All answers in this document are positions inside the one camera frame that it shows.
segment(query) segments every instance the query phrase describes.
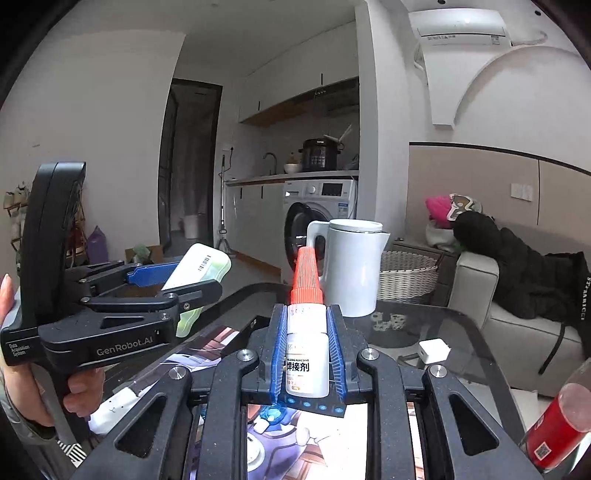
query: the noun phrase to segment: wall outlet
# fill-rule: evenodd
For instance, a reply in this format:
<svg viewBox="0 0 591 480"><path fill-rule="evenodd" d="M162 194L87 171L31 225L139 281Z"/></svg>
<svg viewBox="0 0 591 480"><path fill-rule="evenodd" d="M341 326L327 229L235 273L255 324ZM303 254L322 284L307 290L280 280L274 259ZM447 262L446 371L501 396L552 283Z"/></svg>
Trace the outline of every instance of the wall outlet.
<svg viewBox="0 0 591 480"><path fill-rule="evenodd" d="M521 183L511 184L511 196L516 199L526 200L527 202L534 201L534 188L531 185L523 185Z"/></svg>

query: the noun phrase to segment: kitchen faucet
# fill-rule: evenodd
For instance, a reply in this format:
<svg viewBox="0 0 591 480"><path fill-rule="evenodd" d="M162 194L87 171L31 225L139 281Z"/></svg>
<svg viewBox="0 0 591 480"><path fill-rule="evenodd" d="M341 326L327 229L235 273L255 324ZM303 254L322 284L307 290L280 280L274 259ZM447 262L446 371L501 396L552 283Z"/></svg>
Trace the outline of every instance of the kitchen faucet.
<svg viewBox="0 0 591 480"><path fill-rule="evenodd" d="M273 155L273 158L275 159L275 164L273 167L273 175L277 175L277 156L273 152L267 152L267 153L265 153L265 156L262 159L265 160L269 155Z"/></svg>

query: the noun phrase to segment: doorway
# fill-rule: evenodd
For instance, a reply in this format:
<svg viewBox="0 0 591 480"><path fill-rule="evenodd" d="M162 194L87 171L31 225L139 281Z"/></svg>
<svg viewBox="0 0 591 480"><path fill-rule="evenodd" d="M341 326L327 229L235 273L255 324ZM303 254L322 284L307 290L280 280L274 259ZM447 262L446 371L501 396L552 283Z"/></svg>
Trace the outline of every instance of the doorway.
<svg viewBox="0 0 591 480"><path fill-rule="evenodd" d="M167 257L213 246L213 165L222 87L173 79L158 166L158 228Z"/></svg>

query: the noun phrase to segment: bowl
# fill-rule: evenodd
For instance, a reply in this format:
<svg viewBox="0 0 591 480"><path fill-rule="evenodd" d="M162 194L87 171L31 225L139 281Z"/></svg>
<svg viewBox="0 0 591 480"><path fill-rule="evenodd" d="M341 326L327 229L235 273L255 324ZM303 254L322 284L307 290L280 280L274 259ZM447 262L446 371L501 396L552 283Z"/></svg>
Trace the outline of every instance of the bowl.
<svg viewBox="0 0 591 480"><path fill-rule="evenodd" d="M283 170L285 170L285 173L292 175L301 172L301 165L299 163L286 163L283 165Z"/></svg>

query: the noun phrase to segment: purple bag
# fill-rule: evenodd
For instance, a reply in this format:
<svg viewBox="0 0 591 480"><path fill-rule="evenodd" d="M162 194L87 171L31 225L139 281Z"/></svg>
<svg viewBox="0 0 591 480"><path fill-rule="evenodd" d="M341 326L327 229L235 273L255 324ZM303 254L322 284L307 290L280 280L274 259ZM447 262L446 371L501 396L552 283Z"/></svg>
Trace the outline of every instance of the purple bag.
<svg viewBox="0 0 591 480"><path fill-rule="evenodd" d="M107 237L98 227L90 234L87 242L88 261L90 264L103 263L109 261L109 252L107 250Z"/></svg>

